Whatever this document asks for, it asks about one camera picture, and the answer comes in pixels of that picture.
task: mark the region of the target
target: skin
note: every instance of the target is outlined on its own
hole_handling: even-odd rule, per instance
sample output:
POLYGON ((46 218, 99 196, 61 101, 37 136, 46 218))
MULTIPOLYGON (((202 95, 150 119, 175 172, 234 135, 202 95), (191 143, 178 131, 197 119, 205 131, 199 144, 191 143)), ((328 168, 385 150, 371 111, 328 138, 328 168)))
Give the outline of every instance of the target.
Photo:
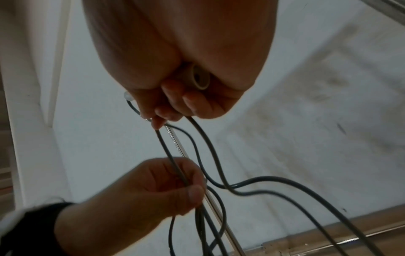
POLYGON ((154 230, 164 219, 200 206, 205 181, 187 158, 176 163, 190 182, 184 187, 169 159, 147 160, 89 200, 67 207, 55 237, 72 256, 110 256, 154 230))
POLYGON ((253 86, 275 30, 277 0, 83 0, 106 70, 160 128, 182 116, 212 119, 253 86), (211 73, 205 91, 171 76, 185 62, 211 73))

